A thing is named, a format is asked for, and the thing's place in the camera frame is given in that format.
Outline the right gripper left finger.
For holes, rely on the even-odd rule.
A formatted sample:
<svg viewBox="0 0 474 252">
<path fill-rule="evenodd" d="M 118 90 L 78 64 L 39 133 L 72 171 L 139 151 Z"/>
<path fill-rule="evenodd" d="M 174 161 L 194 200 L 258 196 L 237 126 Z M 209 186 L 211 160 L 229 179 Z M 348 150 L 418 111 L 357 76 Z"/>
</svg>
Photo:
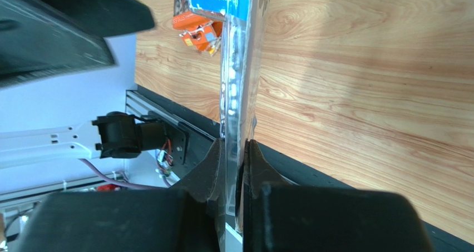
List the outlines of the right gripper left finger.
<svg viewBox="0 0 474 252">
<path fill-rule="evenodd" d="M 224 251 L 224 142 L 170 188 L 59 192 L 34 210 L 19 251 Z"/>
</svg>

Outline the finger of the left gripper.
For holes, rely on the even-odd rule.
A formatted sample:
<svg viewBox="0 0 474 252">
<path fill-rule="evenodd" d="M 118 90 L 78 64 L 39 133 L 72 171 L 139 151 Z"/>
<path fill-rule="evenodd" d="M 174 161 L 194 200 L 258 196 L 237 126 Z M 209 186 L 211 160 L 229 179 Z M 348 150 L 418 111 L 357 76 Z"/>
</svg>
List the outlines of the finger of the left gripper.
<svg viewBox="0 0 474 252">
<path fill-rule="evenodd" d="M 40 0 L 85 31 L 114 37 L 155 27 L 149 7 L 139 0 Z"/>
<path fill-rule="evenodd" d="M 1 87 L 112 66 L 101 38 L 40 0 L 1 0 Z"/>
</svg>

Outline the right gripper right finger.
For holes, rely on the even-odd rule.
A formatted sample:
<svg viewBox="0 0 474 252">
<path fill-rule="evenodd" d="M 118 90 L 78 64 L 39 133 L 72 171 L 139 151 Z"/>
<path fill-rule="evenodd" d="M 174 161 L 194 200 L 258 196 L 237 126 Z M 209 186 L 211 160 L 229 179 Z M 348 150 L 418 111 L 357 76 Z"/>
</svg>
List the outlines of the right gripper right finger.
<svg viewBox="0 0 474 252">
<path fill-rule="evenodd" d="M 292 185 L 255 140 L 243 163 L 244 251 L 432 251 L 417 212 L 385 191 Z"/>
</svg>

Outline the white Gillette razor pack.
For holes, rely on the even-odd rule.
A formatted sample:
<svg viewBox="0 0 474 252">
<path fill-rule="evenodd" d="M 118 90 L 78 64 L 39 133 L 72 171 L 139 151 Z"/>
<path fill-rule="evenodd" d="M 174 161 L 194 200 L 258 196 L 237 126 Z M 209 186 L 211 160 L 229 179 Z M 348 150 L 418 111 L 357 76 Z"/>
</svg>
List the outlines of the white Gillette razor pack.
<svg viewBox="0 0 474 252">
<path fill-rule="evenodd" d="M 225 251 L 226 220 L 243 230 L 239 172 L 247 141 L 254 137 L 255 105 L 270 0 L 189 0 L 193 13 L 223 23 L 220 47 L 220 136 L 214 182 L 219 248 Z"/>
</svg>

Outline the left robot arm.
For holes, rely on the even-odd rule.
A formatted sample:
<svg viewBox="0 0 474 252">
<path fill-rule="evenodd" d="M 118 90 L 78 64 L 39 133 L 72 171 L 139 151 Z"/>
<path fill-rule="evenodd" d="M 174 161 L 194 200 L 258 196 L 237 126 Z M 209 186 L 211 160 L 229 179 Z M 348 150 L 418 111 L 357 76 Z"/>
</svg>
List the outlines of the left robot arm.
<svg viewBox="0 0 474 252">
<path fill-rule="evenodd" d="M 152 29 L 139 0 L 1 0 L 1 87 L 113 66 L 107 37 Z M 183 162 L 187 134 L 156 113 L 110 112 L 52 129 L 1 134 L 1 166 L 49 159 L 133 159 L 165 152 L 161 167 Z"/>
</svg>

